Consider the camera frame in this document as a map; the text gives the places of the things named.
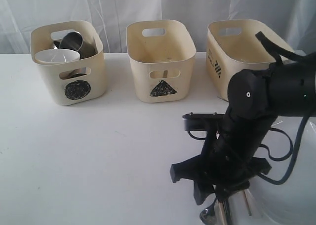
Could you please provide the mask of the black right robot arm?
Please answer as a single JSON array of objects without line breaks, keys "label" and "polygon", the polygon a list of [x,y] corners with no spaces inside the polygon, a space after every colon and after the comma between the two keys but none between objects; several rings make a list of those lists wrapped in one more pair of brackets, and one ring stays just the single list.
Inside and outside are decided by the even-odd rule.
[{"label": "black right robot arm", "polygon": [[316,67],[314,64],[271,64],[266,70],[242,70],[228,85],[229,105],[221,113],[187,113],[185,130],[206,132],[200,154],[172,164],[172,182],[180,179],[194,183],[194,199],[201,205],[214,194],[222,202],[249,188],[250,179],[268,179],[271,169],[265,158],[255,157],[263,139],[279,116],[301,117],[297,136],[290,144],[290,160],[280,180],[285,183],[296,163],[302,134],[310,117],[316,114]]}]

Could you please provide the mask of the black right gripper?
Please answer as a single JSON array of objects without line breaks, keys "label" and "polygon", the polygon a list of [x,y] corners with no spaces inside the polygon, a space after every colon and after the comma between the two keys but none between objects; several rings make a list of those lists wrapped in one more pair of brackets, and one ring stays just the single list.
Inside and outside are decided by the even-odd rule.
[{"label": "black right gripper", "polygon": [[202,205],[208,196],[228,198],[250,186],[250,179],[268,174],[271,165],[264,158],[255,157],[262,145],[266,130],[227,132],[224,129],[208,133],[199,155],[172,164],[173,183],[181,179],[194,181],[194,199]]}]

